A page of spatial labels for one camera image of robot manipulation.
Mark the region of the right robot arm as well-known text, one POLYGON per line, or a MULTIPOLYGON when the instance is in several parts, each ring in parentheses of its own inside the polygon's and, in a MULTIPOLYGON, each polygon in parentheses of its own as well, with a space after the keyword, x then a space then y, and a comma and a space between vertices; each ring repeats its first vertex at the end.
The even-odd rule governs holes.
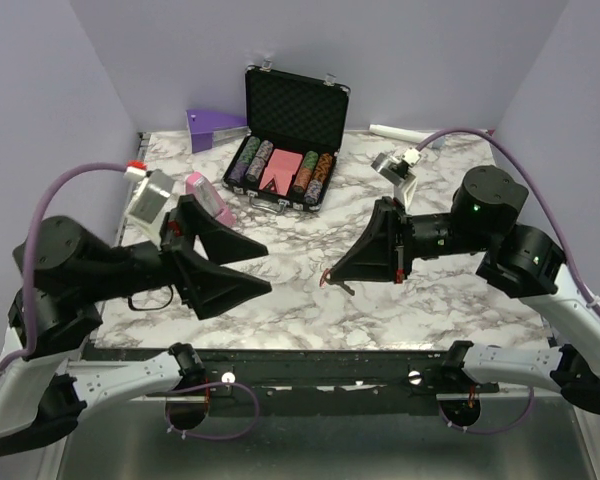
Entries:
POLYGON ((323 280, 340 287, 401 283, 416 259, 482 254, 477 276, 537 312, 566 342, 516 350, 456 341, 439 370, 442 384, 453 393, 495 383, 540 388, 600 415, 600 313, 577 286, 565 251, 542 230, 519 223, 527 197, 526 187, 495 166, 470 169, 447 213, 409 215, 382 197, 359 239, 323 280))

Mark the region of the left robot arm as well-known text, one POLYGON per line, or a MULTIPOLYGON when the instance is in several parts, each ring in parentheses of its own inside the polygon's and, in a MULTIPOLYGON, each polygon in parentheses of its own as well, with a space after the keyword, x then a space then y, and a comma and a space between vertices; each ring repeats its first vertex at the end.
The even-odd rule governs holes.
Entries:
POLYGON ((267 252, 216 221, 190 195, 162 218, 156 241, 126 247, 107 245, 69 217, 45 219, 35 252, 24 246, 13 252, 19 266, 32 265, 33 280, 17 292, 8 314, 0 358, 0 457, 55 443, 119 401, 194 393, 208 376, 184 343, 115 373, 81 378, 60 366, 101 326, 102 302, 168 288, 208 319, 267 294, 267 281, 232 269, 267 252))

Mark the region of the silver key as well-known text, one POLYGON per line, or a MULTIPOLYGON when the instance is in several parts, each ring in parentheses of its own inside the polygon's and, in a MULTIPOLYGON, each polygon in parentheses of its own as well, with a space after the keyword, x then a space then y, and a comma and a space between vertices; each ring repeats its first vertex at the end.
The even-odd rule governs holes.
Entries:
POLYGON ((344 292, 346 292, 350 296, 354 296, 355 295, 355 291, 351 287, 349 287, 348 285, 346 285, 344 282, 336 282, 336 281, 331 281, 330 280, 328 283, 331 286, 336 286, 336 287, 341 288, 344 292))

